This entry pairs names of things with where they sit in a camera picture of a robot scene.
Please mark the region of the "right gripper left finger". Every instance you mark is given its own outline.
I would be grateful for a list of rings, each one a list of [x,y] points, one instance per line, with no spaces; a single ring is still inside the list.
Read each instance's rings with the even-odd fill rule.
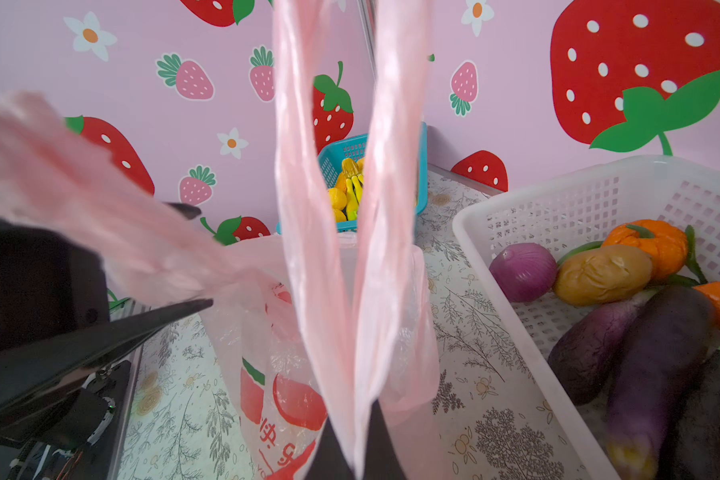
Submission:
[[[305,480],[353,480],[354,473],[347,464],[328,418]]]

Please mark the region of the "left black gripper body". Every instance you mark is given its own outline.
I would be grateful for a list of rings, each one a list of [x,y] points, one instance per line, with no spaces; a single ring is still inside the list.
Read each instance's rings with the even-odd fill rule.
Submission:
[[[0,447],[12,479],[113,479],[132,360],[96,353],[110,322],[98,257],[0,221]]]

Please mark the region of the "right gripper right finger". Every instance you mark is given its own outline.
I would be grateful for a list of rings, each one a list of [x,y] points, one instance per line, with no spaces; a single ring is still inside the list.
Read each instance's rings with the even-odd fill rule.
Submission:
[[[363,479],[406,480],[378,400],[371,407]]]

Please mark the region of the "pink plastic grocery bag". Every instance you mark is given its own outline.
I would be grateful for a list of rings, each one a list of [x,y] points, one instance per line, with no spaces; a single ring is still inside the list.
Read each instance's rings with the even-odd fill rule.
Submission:
[[[205,26],[169,1],[102,11],[110,60],[82,51],[79,8],[0,1],[0,218],[47,227],[101,253],[108,277],[162,306],[213,298],[207,331],[231,388],[244,363],[243,296],[268,273],[288,288],[286,324],[305,347],[328,419],[356,476],[372,468],[379,403],[410,479],[446,477],[430,403],[439,354],[422,250],[416,177],[432,5],[382,1],[359,229],[340,236],[317,160],[313,82],[339,36],[327,1],[278,1],[231,27]],[[72,132],[68,113],[100,114],[134,136],[157,192],[198,160],[220,179],[214,216],[277,216],[281,231],[224,246],[161,205]]]

